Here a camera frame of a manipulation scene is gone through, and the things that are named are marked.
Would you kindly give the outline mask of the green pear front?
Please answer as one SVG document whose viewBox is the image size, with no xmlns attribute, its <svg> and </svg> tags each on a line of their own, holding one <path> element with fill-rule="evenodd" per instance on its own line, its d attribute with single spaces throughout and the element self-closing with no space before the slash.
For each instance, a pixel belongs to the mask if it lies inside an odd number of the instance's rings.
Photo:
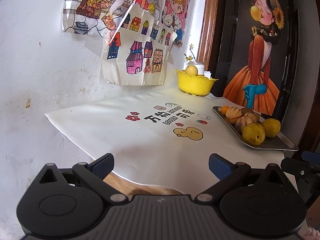
<svg viewBox="0 0 320 240">
<path fill-rule="evenodd" d="M 242 130 L 242 138 L 254 146 L 261 145 L 265 140 L 265 131 L 258 123 L 251 123 Z"/>
</svg>

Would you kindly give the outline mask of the green pear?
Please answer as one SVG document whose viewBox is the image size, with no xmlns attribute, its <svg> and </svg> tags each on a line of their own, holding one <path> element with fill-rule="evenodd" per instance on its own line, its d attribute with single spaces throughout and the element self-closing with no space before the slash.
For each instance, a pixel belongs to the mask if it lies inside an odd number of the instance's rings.
<svg viewBox="0 0 320 240">
<path fill-rule="evenodd" d="M 281 129 L 281 123 L 279 120 L 276 119 L 266 119 L 261 123 L 265 131 L 265 136 L 268 138 L 274 138 L 278 135 Z"/>
<path fill-rule="evenodd" d="M 251 123 L 242 130 L 242 138 L 254 146 L 261 145 L 265 140 L 265 131 L 258 123 Z"/>
</svg>

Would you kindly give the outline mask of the green pear back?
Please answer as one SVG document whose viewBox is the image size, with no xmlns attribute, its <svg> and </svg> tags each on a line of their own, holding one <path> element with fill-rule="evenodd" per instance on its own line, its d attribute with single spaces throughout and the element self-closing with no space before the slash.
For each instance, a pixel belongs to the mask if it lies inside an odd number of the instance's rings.
<svg viewBox="0 0 320 240">
<path fill-rule="evenodd" d="M 281 123 L 279 120 L 276 119 L 266 119 L 261 123 L 265 131 L 265 136 L 268 138 L 274 138 L 278 135 L 281 129 Z"/>
</svg>

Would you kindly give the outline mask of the striped pepino melon back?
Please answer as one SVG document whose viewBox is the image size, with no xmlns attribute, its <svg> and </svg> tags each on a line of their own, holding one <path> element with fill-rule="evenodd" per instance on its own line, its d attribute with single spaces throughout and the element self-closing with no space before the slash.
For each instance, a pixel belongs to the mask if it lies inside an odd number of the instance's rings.
<svg viewBox="0 0 320 240">
<path fill-rule="evenodd" d="M 241 134 L 243 129 L 252 123 L 252 119 L 247 116 L 240 117 L 235 123 L 235 129 Z"/>
</svg>

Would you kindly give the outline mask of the striped pepino melon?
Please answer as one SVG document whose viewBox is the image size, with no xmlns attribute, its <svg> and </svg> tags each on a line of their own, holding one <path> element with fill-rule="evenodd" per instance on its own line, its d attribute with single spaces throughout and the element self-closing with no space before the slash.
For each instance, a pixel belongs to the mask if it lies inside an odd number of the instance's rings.
<svg viewBox="0 0 320 240">
<path fill-rule="evenodd" d="M 238 107 L 230 107 L 225 113 L 226 119 L 231 123 L 235 124 L 236 121 L 243 116 L 241 109 Z"/>
<path fill-rule="evenodd" d="M 247 116 L 240 117 L 235 123 L 235 129 L 241 134 L 243 129 L 252 123 L 252 119 Z"/>
<path fill-rule="evenodd" d="M 253 123 L 257 123 L 260 120 L 260 115 L 257 113 L 247 112 L 244 116 L 250 118 Z"/>
</svg>

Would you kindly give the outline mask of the striped pepino melon front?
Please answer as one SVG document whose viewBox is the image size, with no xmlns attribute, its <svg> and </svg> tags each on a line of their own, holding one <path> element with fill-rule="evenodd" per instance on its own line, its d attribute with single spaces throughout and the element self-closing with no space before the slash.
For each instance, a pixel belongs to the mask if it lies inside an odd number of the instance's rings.
<svg viewBox="0 0 320 240">
<path fill-rule="evenodd" d="M 230 107 L 225 113 L 226 119 L 231 123 L 235 124 L 236 121 L 243 116 L 241 109 L 238 107 Z"/>
</svg>

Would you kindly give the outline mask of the small orange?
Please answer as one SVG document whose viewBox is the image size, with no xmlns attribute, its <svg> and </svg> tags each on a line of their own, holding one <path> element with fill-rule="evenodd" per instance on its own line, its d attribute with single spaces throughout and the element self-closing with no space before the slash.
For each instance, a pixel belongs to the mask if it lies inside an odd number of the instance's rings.
<svg viewBox="0 0 320 240">
<path fill-rule="evenodd" d="M 228 110 L 229 110 L 229 106 L 223 106 L 223 107 L 221 107 L 221 114 L 222 114 L 222 115 L 225 115 Z"/>
</svg>

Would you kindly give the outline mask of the brown kiwi fruit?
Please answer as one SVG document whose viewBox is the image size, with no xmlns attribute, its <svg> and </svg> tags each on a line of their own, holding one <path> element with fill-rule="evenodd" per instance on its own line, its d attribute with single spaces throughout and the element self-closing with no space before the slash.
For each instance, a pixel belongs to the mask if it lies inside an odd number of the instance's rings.
<svg viewBox="0 0 320 240">
<path fill-rule="evenodd" d="M 252 109 L 250 109 L 250 108 L 247 108 L 247 107 L 243 107 L 243 108 L 241 109 L 241 112 L 242 112 L 242 114 L 246 114 L 246 113 L 252 113 L 252 114 L 254 114 L 254 111 L 253 111 Z"/>
</svg>

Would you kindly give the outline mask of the metal baking tray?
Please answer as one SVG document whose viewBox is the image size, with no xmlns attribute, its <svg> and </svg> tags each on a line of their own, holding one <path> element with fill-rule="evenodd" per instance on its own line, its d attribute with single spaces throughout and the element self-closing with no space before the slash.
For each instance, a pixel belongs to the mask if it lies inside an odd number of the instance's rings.
<svg viewBox="0 0 320 240">
<path fill-rule="evenodd" d="M 256 150 L 275 150 L 275 151 L 290 151 L 297 152 L 298 146 L 295 145 L 288 137 L 279 132 L 274 138 L 265 138 L 261 145 L 255 146 L 245 141 L 241 134 L 235 129 L 235 126 L 231 124 L 227 118 L 221 114 L 221 106 L 213 106 L 213 111 L 223 120 L 223 122 L 232 130 L 234 135 L 247 147 Z"/>
</svg>

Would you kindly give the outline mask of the white printed table mat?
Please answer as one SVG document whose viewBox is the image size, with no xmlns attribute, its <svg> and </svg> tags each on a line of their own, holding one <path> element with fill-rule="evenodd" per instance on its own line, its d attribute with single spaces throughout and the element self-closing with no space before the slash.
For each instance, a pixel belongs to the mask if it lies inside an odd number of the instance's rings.
<svg viewBox="0 0 320 240">
<path fill-rule="evenodd" d="M 47 118 L 93 159 L 112 153 L 118 176 L 197 195 L 217 182 L 208 167 L 213 153 L 253 168 L 284 157 L 245 146 L 213 111 L 230 105 L 173 88 L 64 108 Z"/>
</svg>

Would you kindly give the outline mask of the yellow plastic bowl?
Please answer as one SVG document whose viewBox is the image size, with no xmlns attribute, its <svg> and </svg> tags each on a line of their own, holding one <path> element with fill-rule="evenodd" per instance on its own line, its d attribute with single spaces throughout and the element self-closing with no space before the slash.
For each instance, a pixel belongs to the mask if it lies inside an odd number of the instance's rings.
<svg viewBox="0 0 320 240">
<path fill-rule="evenodd" d="M 178 88 L 191 95 L 207 96 L 217 79 L 188 75 L 184 70 L 176 70 Z"/>
</svg>

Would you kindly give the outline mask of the white folded paper in bowl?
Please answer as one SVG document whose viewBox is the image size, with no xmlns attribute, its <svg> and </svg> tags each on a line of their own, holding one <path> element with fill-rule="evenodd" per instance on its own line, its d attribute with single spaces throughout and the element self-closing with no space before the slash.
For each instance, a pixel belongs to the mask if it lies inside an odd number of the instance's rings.
<svg viewBox="0 0 320 240">
<path fill-rule="evenodd" d="M 207 77 L 208 79 L 211 78 L 211 72 L 204 71 L 204 76 Z"/>
</svg>

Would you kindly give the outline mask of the yellow apple in bowl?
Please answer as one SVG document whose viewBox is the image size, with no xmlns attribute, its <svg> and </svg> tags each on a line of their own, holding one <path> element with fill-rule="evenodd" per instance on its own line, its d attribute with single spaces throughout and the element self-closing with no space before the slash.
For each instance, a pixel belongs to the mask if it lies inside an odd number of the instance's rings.
<svg viewBox="0 0 320 240">
<path fill-rule="evenodd" d="M 198 69 L 195 65 L 188 65 L 185 69 L 185 73 L 187 75 L 193 75 L 193 76 L 197 76 L 198 75 Z"/>
</svg>

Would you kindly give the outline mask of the white jar with flowers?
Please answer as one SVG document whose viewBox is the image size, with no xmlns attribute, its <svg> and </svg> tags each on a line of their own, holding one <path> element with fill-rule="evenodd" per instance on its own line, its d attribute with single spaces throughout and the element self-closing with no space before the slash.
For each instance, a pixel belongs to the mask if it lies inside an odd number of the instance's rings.
<svg viewBox="0 0 320 240">
<path fill-rule="evenodd" d="M 193 48 L 194 48 L 194 45 L 193 44 L 190 44 L 189 45 L 189 52 L 190 52 L 190 55 L 187 55 L 186 53 L 184 54 L 184 57 L 185 57 L 185 61 L 186 61 L 186 67 L 190 64 L 192 65 L 195 65 L 198 69 L 198 75 L 197 76 L 204 76 L 204 63 L 203 62 L 196 62 L 196 57 L 193 53 Z"/>
</svg>

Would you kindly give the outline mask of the houses drawing paper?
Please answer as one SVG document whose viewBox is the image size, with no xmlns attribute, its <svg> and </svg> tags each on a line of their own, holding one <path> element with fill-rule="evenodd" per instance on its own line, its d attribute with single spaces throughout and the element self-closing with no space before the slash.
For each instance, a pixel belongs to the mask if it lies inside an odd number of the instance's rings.
<svg viewBox="0 0 320 240">
<path fill-rule="evenodd" d="M 163 85 L 176 37 L 172 28 L 133 3 L 112 41 L 104 46 L 101 68 L 105 80 L 122 86 Z"/>
</svg>

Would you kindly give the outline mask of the girl in orange dress painting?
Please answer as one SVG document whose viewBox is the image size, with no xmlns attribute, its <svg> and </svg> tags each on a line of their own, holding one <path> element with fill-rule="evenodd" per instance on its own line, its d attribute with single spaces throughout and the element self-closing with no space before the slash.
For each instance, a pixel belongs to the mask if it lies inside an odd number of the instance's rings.
<svg viewBox="0 0 320 240">
<path fill-rule="evenodd" d="M 248 63 L 229 81 L 223 96 L 240 106 L 272 115 L 279 89 L 270 79 L 271 51 L 280 39 L 284 14 L 278 0 L 253 0 Z"/>
</svg>

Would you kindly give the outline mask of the colourful cartoon drawings poster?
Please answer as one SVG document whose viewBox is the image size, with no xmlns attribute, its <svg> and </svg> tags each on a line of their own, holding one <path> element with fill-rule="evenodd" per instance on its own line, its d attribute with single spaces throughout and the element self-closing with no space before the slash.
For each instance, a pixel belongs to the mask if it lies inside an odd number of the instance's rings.
<svg viewBox="0 0 320 240">
<path fill-rule="evenodd" d="M 137 23 L 126 12 L 135 3 L 177 34 L 175 44 L 183 43 L 190 0 L 65 0 L 62 12 L 63 31 L 101 36 L 110 40 L 118 27 Z"/>
</svg>

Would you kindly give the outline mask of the brown wooden door frame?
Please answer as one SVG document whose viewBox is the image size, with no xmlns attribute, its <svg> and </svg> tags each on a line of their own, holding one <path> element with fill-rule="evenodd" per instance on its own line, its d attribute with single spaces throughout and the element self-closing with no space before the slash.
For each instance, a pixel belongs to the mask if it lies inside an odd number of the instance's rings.
<svg viewBox="0 0 320 240">
<path fill-rule="evenodd" d="M 212 44 L 215 33 L 218 0 L 205 0 L 202 29 L 197 53 L 197 61 L 204 63 L 204 70 L 208 70 Z"/>
</svg>

